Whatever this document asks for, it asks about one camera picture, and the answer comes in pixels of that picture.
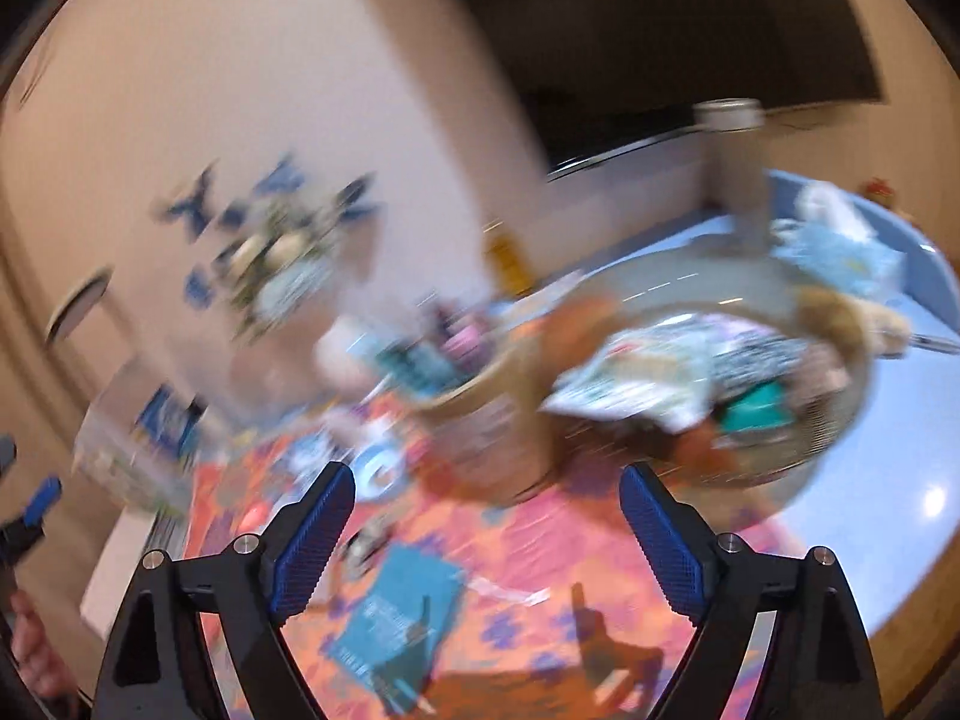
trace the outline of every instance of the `wall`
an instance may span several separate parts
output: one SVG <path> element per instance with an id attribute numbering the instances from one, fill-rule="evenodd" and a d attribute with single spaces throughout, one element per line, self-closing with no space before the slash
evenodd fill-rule
<path id="1" fill-rule="evenodd" d="M 779 118 L 771 162 L 848 188 L 888 177 L 960 253 L 957 80 L 903 0 L 853 1 L 891 104 Z M 72 0 L 50 45 L 40 83 L 22 108 L 14 89 L 0 130 L 0 189 L 45 311 L 115 263 L 128 309 L 163 314 L 157 285 L 176 287 L 213 244 L 186 252 L 181 231 L 146 210 L 214 159 L 220 206 L 288 148 L 329 189 L 377 170 L 385 223 L 364 288 L 377 304 L 486 293 L 488 213 L 507 218 L 545 274 L 699 196 L 696 138 L 544 184 L 512 96 L 448 0 Z M 94 384 L 128 355 L 103 316 L 76 346 Z"/>
<path id="2" fill-rule="evenodd" d="M 857 191 L 890 181 L 901 207 L 952 259 L 960 257 L 960 79 L 905 0 L 850 0 L 886 103 L 774 117 L 773 167 Z"/>
<path id="3" fill-rule="evenodd" d="M 72 0 L 50 55 L 25 106 L 8 96 L 0 143 L 48 310 L 104 263 L 128 308 L 155 308 L 138 288 L 199 252 L 148 223 L 149 204 L 218 160 L 222 207 L 289 148 L 331 191 L 377 171 L 387 234 L 371 300 L 486 295 L 469 191 L 362 1 Z M 102 317 L 78 346 L 99 381 L 126 354 Z"/>

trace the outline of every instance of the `pink patterned tablecloth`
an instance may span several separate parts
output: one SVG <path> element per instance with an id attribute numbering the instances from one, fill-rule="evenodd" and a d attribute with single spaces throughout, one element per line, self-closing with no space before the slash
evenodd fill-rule
<path id="1" fill-rule="evenodd" d="M 240 518 L 272 485 L 272 463 L 289 439 L 254 450 L 226 471 L 202 469 L 191 517 L 189 557 L 224 548 Z M 547 600 L 523 605 L 489 592 L 464 591 L 457 622 L 440 645 L 416 715 L 481 718 L 642 718 L 659 695 L 692 635 L 670 610 L 620 512 L 620 468 L 589 454 L 575 458 L 552 488 L 510 509 L 457 497 L 445 466 L 429 455 L 416 482 L 395 503 L 395 539 L 455 562 L 473 579 Z M 347 538 L 377 511 L 358 505 Z M 758 551 L 796 552 L 787 533 L 755 509 L 735 512 L 737 528 Z M 327 608 L 292 618 L 283 635 L 320 706 L 338 720 L 386 716 L 376 695 L 354 682 L 325 649 L 344 629 L 377 568 L 346 584 Z M 236 720 L 248 712 L 218 646 L 215 620 L 205 621 L 224 699 Z M 763 652 L 751 650 L 726 718 L 743 717 L 760 675 Z"/>

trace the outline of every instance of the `human hand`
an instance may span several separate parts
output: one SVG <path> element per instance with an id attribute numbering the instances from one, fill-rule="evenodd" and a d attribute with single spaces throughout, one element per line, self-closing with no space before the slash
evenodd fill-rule
<path id="1" fill-rule="evenodd" d="M 30 596 L 16 591 L 11 596 L 11 607 L 16 615 L 11 651 L 24 685 L 41 699 L 66 698 L 75 704 L 77 680 L 47 640 L 43 621 Z"/>

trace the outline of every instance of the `black television screen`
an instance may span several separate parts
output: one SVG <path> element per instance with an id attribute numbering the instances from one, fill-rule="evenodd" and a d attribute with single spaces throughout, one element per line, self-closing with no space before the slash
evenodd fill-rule
<path id="1" fill-rule="evenodd" d="M 878 100 L 847 0 L 464 0 L 551 170 L 692 124 L 691 105 Z"/>

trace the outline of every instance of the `orange item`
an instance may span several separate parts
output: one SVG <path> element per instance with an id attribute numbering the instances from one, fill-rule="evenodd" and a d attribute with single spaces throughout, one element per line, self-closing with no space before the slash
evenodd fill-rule
<path id="1" fill-rule="evenodd" d="M 520 244 L 502 221 L 491 221 L 483 231 L 487 265 L 506 298 L 523 298 L 536 288 L 533 271 Z"/>
<path id="2" fill-rule="evenodd" d="M 860 188 L 860 193 L 867 200 L 872 200 L 877 205 L 882 205 L 888 211 L 894 210 L 894 206 L 896 205 L 896 192 L 893 191 L 890 184 L 882 178 L 874 178 L 868 181 Z"/>
<path id="3" fill-rule="evenodd" d="M 584 295 L 560 304 L 544 319 L 541 330 L 546 383 L 552 386 L 565 370 L 584 365 L 623 327 L 620 301 L 615 298 Z"/>
<path id="4" fill-rule="evenodd" d="M 243 515 L 240 520 L 240 533 L 259 533 L 265 527 L 270 517 L 270 504 L 266 501 L 257 501 Z"/>
<path id="5" fill-rule="evenodd" d="M 727 473 L 736 469 L 736 459 L 729 449 L 713 446 L 719 436 L 717 424 L 712 419 L 681 433 L 673 447 L 670 460 L 678 466 L 702 474 Z"/>

